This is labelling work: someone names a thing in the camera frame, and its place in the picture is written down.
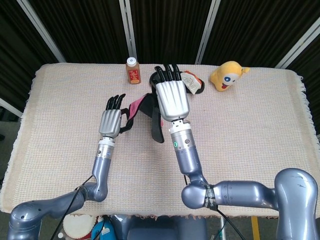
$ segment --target white bottle cap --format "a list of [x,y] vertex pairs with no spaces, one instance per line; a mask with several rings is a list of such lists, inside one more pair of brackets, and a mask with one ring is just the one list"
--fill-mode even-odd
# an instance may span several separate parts
[[126,63],[128,64],[129,67],[134,67],[137,64],[137,60],[134,57],[129,57],[126,60]]

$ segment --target metal frame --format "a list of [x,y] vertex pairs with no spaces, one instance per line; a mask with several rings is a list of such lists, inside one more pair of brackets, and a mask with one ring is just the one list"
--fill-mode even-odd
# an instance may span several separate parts
[[287,68],[302,51],[320,34],[320,17],[312,24],[305,34],[296,42],[290,51],[275,66],[277,69]]
[[47,44],[53,55],[60,63],[65,63],[65,57],[60,52],[59,48],[57,47],[54,40],[51,38],[50,34],[48,33],[47,29],[39,19],[38,15],[36,14],[35,10],[32,8],[28,0],[16,0],[17,3],[20,5],[24,13],[30,19],[31,23],[38,31],[44,42]]
[[119,0],[119,4],[129,56],[137,59],[135,32],[132,22],[130,0]]
[[7,109],[8,111],[10,111],[11,113],[13,113],[14,115],[17,115],[19,118],[21,118],[22,116],[22,112],[19,111],[18,109],[16,109],[14,106],[12,106],[11,104],[7,103],[5,100],[3,100],[2,98],[0,98],[0,106],[4,107],[5,109]]
[[212,0],[211,6],[209,9],[208,17],[206,18],[206,22],[203,29],[203,34],[201,38],[201,42],[199,45],[199,50],[196,55],[195,63],[194,64],[201,64],[202,58],[204,57],[204,53],[208,44],[208,40],[211,34],[212,27],[215,23],[215,19],[217,16],[217,12],[219,9],[221,0]]

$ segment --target bottle label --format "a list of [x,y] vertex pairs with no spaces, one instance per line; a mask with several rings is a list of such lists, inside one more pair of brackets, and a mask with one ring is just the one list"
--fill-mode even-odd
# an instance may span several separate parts
[[132,82],[138,82],[139,81],[139,74],[138,74],[138,70],[130,70],[129,71],[129,76],[130,76],[130,81]]

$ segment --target blue object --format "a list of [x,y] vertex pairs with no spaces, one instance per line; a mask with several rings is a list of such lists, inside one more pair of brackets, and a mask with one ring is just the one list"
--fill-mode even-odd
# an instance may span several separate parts
[[101,231],[99,234],[99,240],[117,240],[116,239],[116,234],[114,231],[114,227],[108,220],[102,220],[98,222],[92,232],[91,232],[91,239],[95,239],[95,237],[98,235],[98,233]]

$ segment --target black curtain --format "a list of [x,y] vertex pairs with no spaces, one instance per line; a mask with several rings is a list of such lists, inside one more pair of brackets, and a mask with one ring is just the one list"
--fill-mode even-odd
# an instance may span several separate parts
[[23,112],[36,71],[57,59],[15,0],[0,1],[0,59],[0,98]]
[[211,0],[130,0],[138,61],[195,64]]
[[274,68],[319,17],[319,0],[222,0],[202,64]]
[[306,97],[317,134],[320,134],[320,35],[287,67],[303,76]]
[[29,2],[67,62],[126,62],[129,54],[118,0]]

